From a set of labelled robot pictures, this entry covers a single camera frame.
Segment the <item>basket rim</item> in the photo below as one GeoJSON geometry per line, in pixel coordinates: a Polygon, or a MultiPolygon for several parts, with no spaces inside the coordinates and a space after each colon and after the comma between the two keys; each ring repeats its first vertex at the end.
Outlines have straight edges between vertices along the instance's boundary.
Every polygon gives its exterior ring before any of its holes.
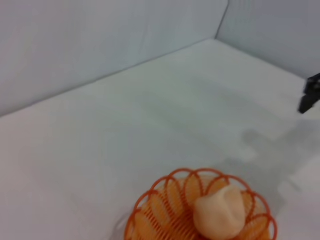
{"type": "Polygon", "coordinates": [[[198,180],[200,180],[201,177],[198,175],[198,173],[205,173],[205,172],[215,174],[215,175],[217,175],[217,177],[215,177],[214,180],[206,187],[206,191],[204,191],[203,186],[201,184],[199,185],[200,186],[200,193],[201,193],[202,196],[207,195],[209,190],[210,190],[210,187],[214,183],[216,183],[218,180],[225,179],[225,181],[228,184],[230,184],[229,179],[233,179],[235,181],[238,181],[246,189],[246,190],[243,190],[242,192],[249,194],[253,199],[252,208],[251,208],[251,210],[250,210],[250,212],[248,214],[248,217],[246,219],[246,223],[245,224],[247,225],[248,223],[250,223],[251,221],[254,221],[257,218],[262,218],[262,217],[263,218],[267,218],[268,222],[267,222],[266,229],[270,228],[270,224],[273,225],[273,238],[271,240],[276,240],[277,239],[277,237],[278,237],[278,225],[277,225],[277,222],[274,219],[274,217],[271,215],[270,207],[269,207],[267,201],[265,200],[265,198],[262,195],[260,195],[259,193],[255,192],[255,191],[252,191],[250,186],[244,180],[242,180],[240,177],[237,177],[237,176],[234,176],[234,175],[229,175],[229,174],[224,174],[221,171],[219,171],[217,169],[214,169],[214,168],[199,168],[199,169],[196,169],[196,170],[192,170],[190,168],[178,168],[178,169],[174,170],[173,172],[171,172],[169,175],[159,178],[151,186],[151,188],[148,191],[146,191],[144,194],[142,194],[139,197],[139,199],[135,203],[133,211],[132,211],[132,214],[130,215],[130,217],[129,217],[128,221],[127,221],[126,227],[125,227],[124,239],[125,240],[127,239],[126,237],[127,237],[128,233],[129,233],[129,227],[130,227],[131,223],[133,224],[133,227],[135,227],[135,216],[136,216],[137,213],[142,211],[142,208],[139,207],[140,203],[147,197],[147,201],[144,203],[144,204],[146,204],[150,200],[150,197],[152,195],[159,194],[159,191],[156,189],[156,187],[161,182],[165,181],[164,189],[166,189],[168,184],[169,184],[169,181],[170,180],[174,181],[176,183],[176,186],[178,187],[179,191],[181,191],[182,193],[185,194],[186,193],[185,192],[185,188],[186,188],[186,183],[188,182],[188,179],[190,177],[192,177],[192,176],[195,176],[198,180]],[[181,179],[185,179],[185,183],[183,184],[183,188],[182,189],[181,189],[180,185],[177,184],[178,180],[174,177],[174,175],[176,175],[178,173],[189,173],[188,176],[181,178],[181,179]],[[265,207],[265,210],[266,210],[266,213],[260,213],[260,214],[252,216],[252,214],[253,214],[253,212],[255,210],[255,205],[256,205],[255,198],[258,198],[263,203],[263,205],[265,207]]]}

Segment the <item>white table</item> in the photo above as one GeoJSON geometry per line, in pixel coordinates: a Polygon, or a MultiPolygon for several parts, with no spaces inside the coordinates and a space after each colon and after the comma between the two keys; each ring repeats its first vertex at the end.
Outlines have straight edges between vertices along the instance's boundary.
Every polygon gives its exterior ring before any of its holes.
{"type": "Polygon", "coordinates": [[[0,119],[2,240],[121,240],[179,167],[238,175],[279,240],[319,239],[320,111],[304,81],[208,40],[0,119]]]}

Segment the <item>orange basket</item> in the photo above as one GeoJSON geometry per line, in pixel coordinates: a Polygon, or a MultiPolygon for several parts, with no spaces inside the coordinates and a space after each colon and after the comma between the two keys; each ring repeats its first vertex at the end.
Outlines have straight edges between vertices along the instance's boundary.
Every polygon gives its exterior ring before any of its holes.
{"type": "Polygon", "coordinates": [[[156,181],[136,202],[124,240],[205,240],[194,226],[194,202],[229,184],[241,187],[246,214],[234,240],[276,240],[277,223],[266,200],[240,178],[211,168],[177,169],[156,181]]]}

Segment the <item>white wall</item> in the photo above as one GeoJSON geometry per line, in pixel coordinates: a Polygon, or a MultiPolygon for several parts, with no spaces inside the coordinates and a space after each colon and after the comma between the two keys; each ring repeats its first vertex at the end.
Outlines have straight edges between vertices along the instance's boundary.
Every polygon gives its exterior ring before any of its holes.
{"type": "Polygon", "coordinates": [[[216,34],[227,0],[0,2],[0,115],[216,34]]]}
{"type": "Polygon", "coordinates": [[[319,0],[230,0],[218,39],[300,77],[320,72],[319,0]]]}

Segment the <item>white surface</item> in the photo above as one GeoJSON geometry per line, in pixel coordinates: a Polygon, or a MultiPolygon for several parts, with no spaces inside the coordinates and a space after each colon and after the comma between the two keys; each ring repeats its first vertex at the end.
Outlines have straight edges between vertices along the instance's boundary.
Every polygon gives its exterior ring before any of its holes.
{"type": "Polygon", "coordinates": [[[227,0],[0,2],[0,116],[213,37],[227,0]]]}
{"type": "Polygon", "coordinates": [[[319,0],[230,0],[218,39],[291,73],[320,72],[319,0]]]}
{"type": "Polygon", "coordinates": [[[243,177],[279,240],[318,239],[320,115],[296,113],[303,84],[208,40],[1,118],[1,239],[122,240],[179,167],[243,177]]]}

